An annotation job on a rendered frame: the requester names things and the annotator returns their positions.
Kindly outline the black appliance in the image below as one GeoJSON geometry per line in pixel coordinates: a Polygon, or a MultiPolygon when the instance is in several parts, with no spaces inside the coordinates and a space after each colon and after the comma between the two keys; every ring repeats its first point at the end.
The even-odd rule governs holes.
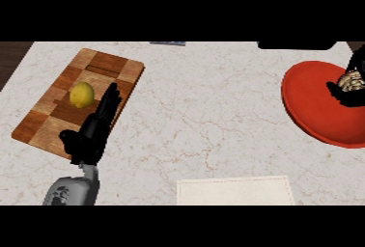
{"type": "Polygon", "coordinates": [[[327,50],[333,41],[259,41],[259,49],[327,50]]]}

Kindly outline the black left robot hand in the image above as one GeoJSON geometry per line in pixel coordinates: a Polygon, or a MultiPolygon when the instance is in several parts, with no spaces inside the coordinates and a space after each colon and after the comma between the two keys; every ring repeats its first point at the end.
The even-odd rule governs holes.
{"type": "Polygon", "coordinates": [[[101,95],[97,110],[85,118],[79,130],[66,129],[60,132],[58,137],[63,150],[70,155],[70,164],[97,165],[119,102],[120,96],[116,90],[116,83],[112,82],[101,95]]]}

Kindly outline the cupcake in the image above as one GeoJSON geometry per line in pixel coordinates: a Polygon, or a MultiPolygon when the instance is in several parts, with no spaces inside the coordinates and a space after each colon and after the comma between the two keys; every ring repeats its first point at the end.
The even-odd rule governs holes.
{"type": "Polygon", "coordinates": [[[361,80],[360,73],[355,70],[347,72],[339,77],[338,86],[344,92],[365,89],[365,81],[361,80]]]}

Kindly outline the yellow lemon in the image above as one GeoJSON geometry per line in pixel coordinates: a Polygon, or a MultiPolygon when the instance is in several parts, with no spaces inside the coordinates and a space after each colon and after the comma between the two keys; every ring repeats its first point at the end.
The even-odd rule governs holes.
{"type": "Polygon", "coordinates": [[[94,101],[94,90],[86,82],[79,82],[73,85],[69,92],[69,103],[76,108],[86,107],[94,101]]]}

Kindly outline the red bowl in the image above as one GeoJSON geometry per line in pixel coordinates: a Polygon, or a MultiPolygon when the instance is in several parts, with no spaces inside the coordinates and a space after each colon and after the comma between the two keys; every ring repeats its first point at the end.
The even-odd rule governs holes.
{"type": "Polygon", "coordinates": [[[365,106],[348,108],[330,96],[326,83],[344,74],[344,68],[320,61],[302,61],[285,72],[282,103],[298,128],[333,146],[365,148],[365,106]]]}

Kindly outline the white placemat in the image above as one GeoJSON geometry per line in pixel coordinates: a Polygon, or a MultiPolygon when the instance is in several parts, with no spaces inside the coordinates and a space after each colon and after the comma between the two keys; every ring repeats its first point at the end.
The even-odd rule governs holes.
{"type": "Polygon", "coordinates": [[[206,178],[177,181],[178,205],[292,206],[286,176],[206,178]]]}

